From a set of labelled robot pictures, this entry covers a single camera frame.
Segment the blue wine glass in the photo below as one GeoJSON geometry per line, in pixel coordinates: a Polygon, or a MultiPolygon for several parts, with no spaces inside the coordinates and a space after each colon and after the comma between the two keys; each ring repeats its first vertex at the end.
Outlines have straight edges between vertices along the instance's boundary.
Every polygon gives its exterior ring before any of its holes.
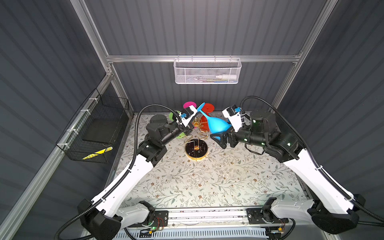
{"type": "Polygon", "coordinates": [[[197,111],[200,112],[207,120],[210,132],[212,134],[221,133],[227,131],[231,125],[226,121],[214,118],[209,116],[208,114],[212,113],[215,110],[215,107],[212,104],[202,103],[197,111]]]}

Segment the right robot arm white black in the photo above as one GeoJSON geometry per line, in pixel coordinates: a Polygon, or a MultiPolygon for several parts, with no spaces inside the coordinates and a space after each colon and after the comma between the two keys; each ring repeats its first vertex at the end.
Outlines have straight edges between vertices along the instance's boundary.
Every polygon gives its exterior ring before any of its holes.
{"type": "Polygon", "coordinates": [[[275,114],[254,110],[249,115],[233,106],[223,111],[227,120],[207,117],[211,138],[225,149],[238,143],[259,146],[263,153],[292,170],[315,194],[314,200],[284,201],[270,197],[259,215],[266,223],[277,219],[294,219],[314,223],[321,230],[337,235],[357,227],[356,208],[325,176],[322,167],[313,163],[308,148],[290,132],[282,132],[275,114]]]}

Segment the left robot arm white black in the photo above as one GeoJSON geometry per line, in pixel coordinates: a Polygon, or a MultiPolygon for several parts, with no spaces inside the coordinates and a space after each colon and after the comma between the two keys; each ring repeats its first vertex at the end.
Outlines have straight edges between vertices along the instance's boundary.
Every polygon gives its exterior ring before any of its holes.
{"type": "Polygon", "coordinates": [[[168,122],[164,115],[155,115],[146,126],[143,142],[134,142],[134,157],[129,165],[91,201],[83,200],[79,206],[81,225],[90,233],[85,238],[111,240],[123,228],[134,224],[149,226],[155,217],[155,208],[146,201],[133,207],[120,206],[127,195],[163,158],[166,145],[181,133],[189,134],[195,114],[185,111],[168,122]]]}

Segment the lime green wine glass back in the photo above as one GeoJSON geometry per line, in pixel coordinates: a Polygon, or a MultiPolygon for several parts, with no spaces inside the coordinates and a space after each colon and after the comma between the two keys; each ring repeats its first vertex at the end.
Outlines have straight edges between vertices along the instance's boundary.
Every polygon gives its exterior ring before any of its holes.
{"type": "MultiPolygon", "coordinates": [[[[174,114],[173,114],[173,113],[169,113],[169,120],[170,120],[171,122],[174,121],[174,114]]],[[[184,133],[184,132],[181,132],[181,133],[177,136],[177,139],[182,139],[182,138],[184,138],[185,136],[186,136],[185,133],[184,133]]]]}

